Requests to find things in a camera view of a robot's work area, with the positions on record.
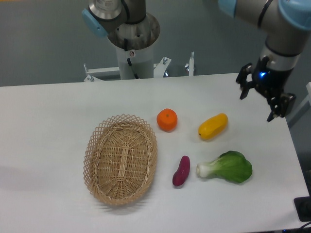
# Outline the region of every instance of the green leafy vegetable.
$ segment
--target green leafy vegetable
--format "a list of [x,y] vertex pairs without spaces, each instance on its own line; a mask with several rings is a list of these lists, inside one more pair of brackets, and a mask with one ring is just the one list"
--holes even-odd
[[201,177],[216,175],[236,183],[246,181],[252,172],[251,163],[237,151],[228,151],[212,162],[202,162],[196,166],[196,173]]

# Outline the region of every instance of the light blue joint cap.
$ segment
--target light blue joint cap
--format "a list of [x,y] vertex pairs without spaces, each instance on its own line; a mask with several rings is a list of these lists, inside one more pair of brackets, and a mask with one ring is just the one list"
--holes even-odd
[[236,5],[237,0],[218,0],[219,8],[227,15],[230,15],[233,18],[235,16]]
[[311,0],[278,0],[278,7],[289,23],[311,31]]
[[87,10],[82,11],[82,17],[88,28],[98,37],[105,37],[108,35],[102,25],[93,17],[93,15]]

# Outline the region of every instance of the yellow pepper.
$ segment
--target yellow pepper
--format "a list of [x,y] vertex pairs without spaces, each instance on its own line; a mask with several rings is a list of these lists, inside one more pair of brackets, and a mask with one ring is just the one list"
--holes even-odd
[[224,113],[220,113],[200,125],[198,133],[204,140],[211,139],[220,134],[228,124],[228,117]]

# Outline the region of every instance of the tangerine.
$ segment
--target tangerine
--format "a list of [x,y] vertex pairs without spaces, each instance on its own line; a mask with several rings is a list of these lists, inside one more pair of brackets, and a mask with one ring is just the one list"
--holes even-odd
[[172,131],[177,125],[177,114],[172,109],[163,109],[156,117],[157,124],[164,131]]

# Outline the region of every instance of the fake fruit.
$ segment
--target fake fruit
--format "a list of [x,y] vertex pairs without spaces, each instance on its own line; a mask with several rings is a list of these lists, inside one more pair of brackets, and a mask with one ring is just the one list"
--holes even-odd
[[181,186],[186,181],[190,172],[190,159],[188,156],[183,156],[180,160],[178,170],[173,175],[173,185]]
[[227,124],[227,115],[220,113],[203,122],[198,129],[198,133],[204,140],[211,139],[220,134],[226,128]]
[[216,175],[227,181],[242,183],[251,177],[251,163],[237,151],[228,151],[212,162],[202,162],[196,166],[200,177]]
[[177,125],[177,114],[172,109],[163,109],[156,117],[157,124],[164,131],[172,131]]

